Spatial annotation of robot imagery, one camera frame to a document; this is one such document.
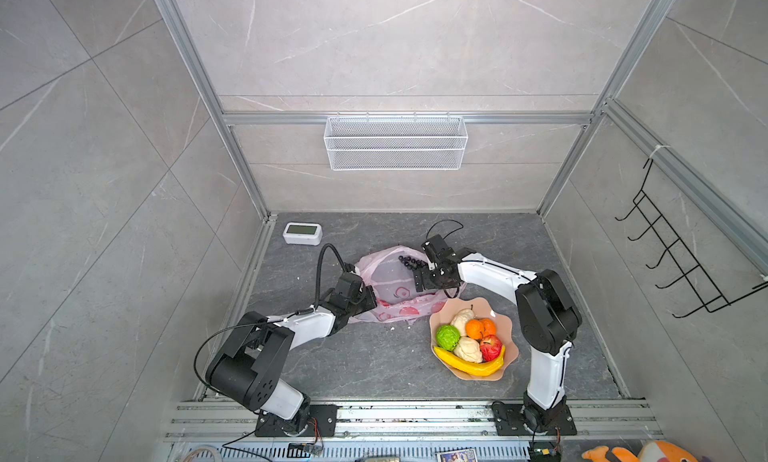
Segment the orange plush toy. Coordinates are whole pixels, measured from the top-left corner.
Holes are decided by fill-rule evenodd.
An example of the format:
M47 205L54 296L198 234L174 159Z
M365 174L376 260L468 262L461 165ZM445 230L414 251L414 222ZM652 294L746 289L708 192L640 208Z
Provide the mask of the orange plush toy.
M581 455L581 458L592 460L593 462L610 462L605 458L607 453L608 448L602 445L598 448L587 450ZM677 445L664 442L663 440L655 440L646 444L640 451L639 457L635 457L627 449L620 447L614 448L611 453L621 462L696 462L693 455L688 454L685 450L677 447Z

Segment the digital clock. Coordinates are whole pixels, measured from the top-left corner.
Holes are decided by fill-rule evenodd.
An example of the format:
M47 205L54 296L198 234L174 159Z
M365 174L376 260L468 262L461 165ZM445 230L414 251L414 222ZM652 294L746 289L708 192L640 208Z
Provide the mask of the digital clock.
M288 223L283 230L283 239L288 244L316 246L320 244L322 227L312 223Z

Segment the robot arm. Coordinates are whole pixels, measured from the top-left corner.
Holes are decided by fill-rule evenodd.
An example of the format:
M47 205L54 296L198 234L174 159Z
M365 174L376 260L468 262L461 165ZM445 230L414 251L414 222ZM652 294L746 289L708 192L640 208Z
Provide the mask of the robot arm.
M422 245L428 267L414 268L416 287L457 288L462 281L476 284L512 301L525 340L531 345L531 378L524 395L524 415L532 431L546 429L565 409L565 362L568 360L581 313L560 276L496 263L471 249L448 247L434 236Z
M317 307L270 317L246 313L208 364L206 383L248 410L276 415L287 434L300 434L310 398L280 378L288 352L339 332L351 316L374 307L373 289L359 275L343 272Z

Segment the plastic fruit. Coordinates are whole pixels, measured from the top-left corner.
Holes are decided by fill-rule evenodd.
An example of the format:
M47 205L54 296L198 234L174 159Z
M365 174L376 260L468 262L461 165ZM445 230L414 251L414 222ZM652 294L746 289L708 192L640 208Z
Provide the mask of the plastic fruit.
M475 339L476 341L478 341L483 338L483 323L481 323L477 319L473 319L469 321L464 327L464 329L467 332L467 337L469 337L470 339Z
M451 321L451 325L456 327L458 329L458 333L462 335L462 337L466 337L467 331L466 331L466 325L469 321L473 320L475 318L475 312L472 309L462 309L458 311L456 315L453 316L453 320Z
M448 364L449 366L458 369L462 372L466 372L470 375L477 375L478 377L485 377L498 371L504 365L504 346L502 346L501 357L497 357L490 362L482 362L477 364L475 362L467 362L456 357L451 352L443 350L439 347L433 349L437 357Z
M483 337L486 335L496 335L496 324L491 319L480 319L479 322L482 323Z
M453 349L453 354L462 361L475 362L475 364L482 362L480 344L475 339L470 339L469 337L462 337L458 340L456 348Z
M494 361L502 353L504 345L495 335L487 335L480 341L480 352L486 362Z
M449 324L441 325L440 329L437 329L435 333L435 340L438 345L446 351L452 351L456 348L456 344L461 337L462 335L458 333L458 329Z

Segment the gray marble wall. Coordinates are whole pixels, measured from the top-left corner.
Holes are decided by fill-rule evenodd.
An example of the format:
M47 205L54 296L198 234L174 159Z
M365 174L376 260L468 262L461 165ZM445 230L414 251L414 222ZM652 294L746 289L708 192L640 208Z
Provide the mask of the gray marble wall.
M716 313L700 310L680 271L632 208L645 171L645 154L612 123L601 127L546 219L568 269L584 296L621 378L634 397L648 398L665 435L712 460L765 459L768 434L764 327L768 291ZM715 225L657 168L646 185L723 293L736 299L762 282L756 269ZM648 214L654 210L643 205ZM674 240L659 223L667 244ZM679 246L681 264L695 265ZM705 300L714 287L696 270L691 278Z
M0 459L148 460L256 211L153 0L0 0L0 67Z
M532 212L579 131L575 124L470 125L459 170L334 171L323 128L236 127L272 210Z
M229 111L590 110L649 0L178 0Z
M768 0L677 0L619 100L768 231Z
M649 0L177 0L225 111L590 111ZM334 172L238 127L270 208L533 211L577 127L471 127L456 172Z

